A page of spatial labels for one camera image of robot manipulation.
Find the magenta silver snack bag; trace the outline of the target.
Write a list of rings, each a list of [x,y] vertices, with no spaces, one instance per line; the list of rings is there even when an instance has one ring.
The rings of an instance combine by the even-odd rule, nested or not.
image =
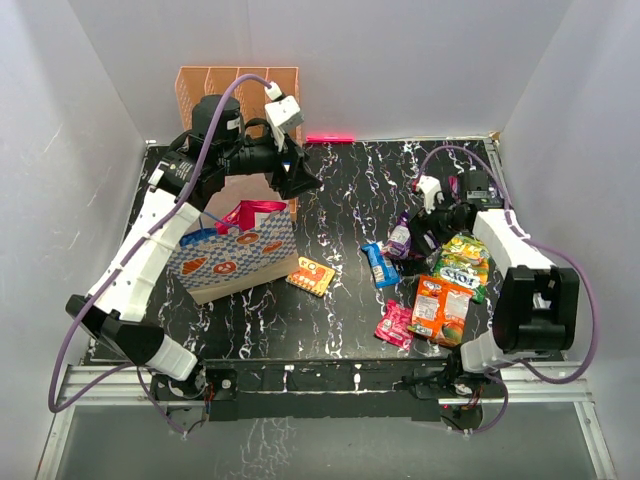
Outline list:
[[[270,214],[287,211],[288,204],[281,201],[242,200],[231,212],[215,224],[218,234],[227,234],[230,228],[241,231],[259,226]]]

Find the orange Fox's candy bag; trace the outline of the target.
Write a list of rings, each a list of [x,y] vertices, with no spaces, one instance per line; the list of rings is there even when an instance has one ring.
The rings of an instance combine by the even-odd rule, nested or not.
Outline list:
[[[458,346],[472,297],[467,288],[421,275],[408,330],[444,347]]]

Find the white checkered paper bag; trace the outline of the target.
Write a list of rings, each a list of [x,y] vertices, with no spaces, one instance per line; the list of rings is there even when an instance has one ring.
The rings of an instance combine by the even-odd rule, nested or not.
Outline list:
[[[218,234],[218,218],[206,211],[180,239],[168,262],[174,275],[201,305],[283,278],[298,269],[294,224],[289,209],[270,214],[259,226]]]

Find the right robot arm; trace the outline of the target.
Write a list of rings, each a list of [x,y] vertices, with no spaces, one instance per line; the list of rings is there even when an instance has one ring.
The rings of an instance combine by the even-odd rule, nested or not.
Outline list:
[[[455,347],[447,359],[447,388],[466,397],[478,389],[481,374],[530,358],[569,349],[575,338],[581,278],[573,267],[559,267],[534,246],[519,226],[504,194],[493,196],[489,177],[452,191],[420,175],[413,184],[423,207],[411,220],[423,246],[434,249],[458,233],[469,233],[488,250],[502,277],[492,325]]]

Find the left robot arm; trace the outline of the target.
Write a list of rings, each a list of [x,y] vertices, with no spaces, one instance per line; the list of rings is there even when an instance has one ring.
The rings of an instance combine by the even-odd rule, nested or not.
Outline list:
[[[316,189],[308,155],[290,136],[302,123],[291,95],[274,94],[258,119],[265,133],[245,133],[238,100],[204,96],[191,129],[168,147],[153,171],[142,208],[111,264],[88,293],[72,296],[67,312],[98,342],[131,364],[171,379],[182,397],[206,387],[200,359],[146,318],[161,273],[172,269],[198,303],[294,273],[299,255],[288,202]],[[261,174],[279,198],[257,217],[222,220],[212,237],[185,244],[211,198],[231,176]]]

